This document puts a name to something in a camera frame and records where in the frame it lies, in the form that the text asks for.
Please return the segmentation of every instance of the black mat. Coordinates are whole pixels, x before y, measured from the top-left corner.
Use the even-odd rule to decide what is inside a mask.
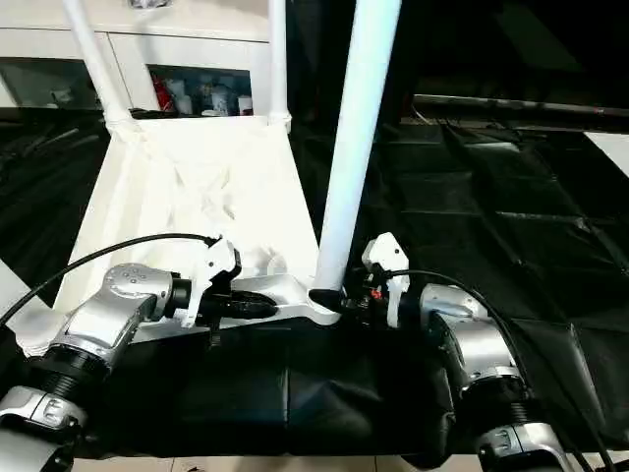
[[[30,284],[66,263],[108,141],[94,116],[59,116],[0,131],[0,258]],[[295,124],[291,141],[319,223],[333,138]],[[539,341],[606,443],[627,447],[628,194],[624,175],[580,134],[388,130],[373,149],[353,260],[392,231],[411,267],[481,290]],[[515,340],[549,413],[592,448],[537,353]],[[228,330],[222,341],[211,351],[204,336],[132,346],[84,454],[418,453],[438,462],[465,447],[454,441],[441,366],[407,333],[296,321]],[[6,387],[22,363],[8,361],[10,340],[2,348]]]

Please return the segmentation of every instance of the white pvc pipe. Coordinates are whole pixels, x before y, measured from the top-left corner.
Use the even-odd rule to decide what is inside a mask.
[[[81,0],[63,0],[66,15],[79,43],[87,71],[102,103],[105,120],[114,123],[131,120],[129,110],[123,105],[118,90],[111,79],[96,36],[87,21],[86,10]]]
[[[286,0],[268,0],[269,41],[271,53],[270,123],[286,123],[291,115],[286,99]]]
[[[345,73],[315,288],[343,284],[402,0],[358,0]]]

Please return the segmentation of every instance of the black cable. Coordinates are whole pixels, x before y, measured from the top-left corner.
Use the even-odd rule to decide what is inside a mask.
[[[542,350],[539,348],[538,344],[534,341],[534,339],[523,328],[518,326],[511,319],[503,317],[493,307],[493,305],[487,300],[487,298],[481,292],[479,292],[478,290],[476,290],[473,287],[467,286],[465,283],[463,283],[460,280],[458,280],[458,279],[456,279],[454,277],[451,277],[449,275],[445,275],[443,273],[435,272],[435,271],[432,271],[432,270],[422,270],[422,269],[418,269],[418,268],[415,268],[415,269],[410,268],[410,269],[406,269],[406,270],[387,270],[387,271],[384,272],[383,275],[384,275],[385,278],[388,279],[388,278],[391,278],[391,277],[395,277],[397,275],[414,275],[414,274],[416,274],[416,275],[426,275],[426,276],[429,276],[429,277],[434,277],[434,278],[439,278],[441,280],[445,280],[447,283],[451,283],[453,285],[456,285],[459,288],[461,288],[462,290],[464,290],[467,293],[469,293],[470,295],[472,295],[479,302],[481,302],[481,304],[487,309],[487,311],[491,314],[491,316],[496,320],[498,325],[500,325],[500,328],[501,328],[503,334],[508,338],[509,344],[514,345],[513,340],[512,340],[512,338],[509,335],[509,330],[506,329],[506,326],[509,325],[511,328],[514,328],[514,329],[520,331],[520,333],[523,335],[523,338],[526,339],[527,343],[529,343],[529,345],[536,351],[538,356],[540,356],[540,358],[543,360],[544,365],[546,366],[548,371],[551,373],[551,375],[555,378],[555,381],[556,381],[557,385],[559,386],[559,389],[561,390],[563,395],[568,399],[568,401],[570,402],[571,407],[578,413],[579,417],[581,418],[583,423],[586,425],[586,428],[588,429],[588,432],[590,433],[590,435],[592,436],[592,438],[594,439],[594,441],[595,441],[595,443],[597,445],[598,453],[600,454],[600,457],[601,457],[603,463],[605,464],[605,470],[607,470],[608,472],[616,472],[615,464],[613,463],[613,460],[609,456],[609,453],[607,452],[607,449],[605,448],[605,446],[604,446],[604,444],[602,442],[602,439],[600,438],[600,435],[597,432],[596,428],[594,427],[594,425],[592,424],[590,419],[583,413],[583,411],[581,410],[581,408],[577,404],[577,401],[574,399],[574,396],[570,393],[568,388],[565,386],[565,384],[561,380],[561,377],[558,375],[558,373],[556,372],[556,370],[554,369],[554,367],[552,366],[550,361],[548,361],[548,358],[542,353]],[[585,457],[583,456],[583,454],[580,451],[578,451],[576,449],[576,447],[573,447],[573,448],[574,448],[573,453],[574,453],[575,457],[577,458],[577,460],[579,461],[579,464],[581,465],[581,467],[583,467],[587,472],[591,472],[592,471],[592,467],[588,464],[588,462],[585,459]]]
[[[130,239],[129,241],[124,241],[122,243],[114,244],[113,246],[109,246],[108,248],[101,249],[96,251],[95,253],[91,253],[84,258],[80,258],[77,261],[67,265],[66,267],[59,270],[57,273],[50,276],[48,279],[44,280],[42,283],[33,288],[29,293],[27,293],[24,297],[18,300],[7,312],[0,318],[0,328],[4,326],[11,317],[17,313],[21,307],[23,307],[26,303],[28,303],[32,298],[35,297],[41,290],[43,290],[49,283],[55,281],[57,278],[64,276],[66,273],[74,270],[77,267],[80,267],[84,264],[93,261],[94,259],[100,258],[109,253],[113,253],[114,251],[118,251],[120,249],[128,248],[129,246],[135,246],[136,244],[145,243],[148,241],[157,241],[160,239],[191,239],[197,241],[203,241],[208,247],[211,247],[216,240],[207,236],[201,236],[200,234],[190,234],[190,233],[164,233],[164,234],[153,234],[151,236],[142,236],[141,238]]]

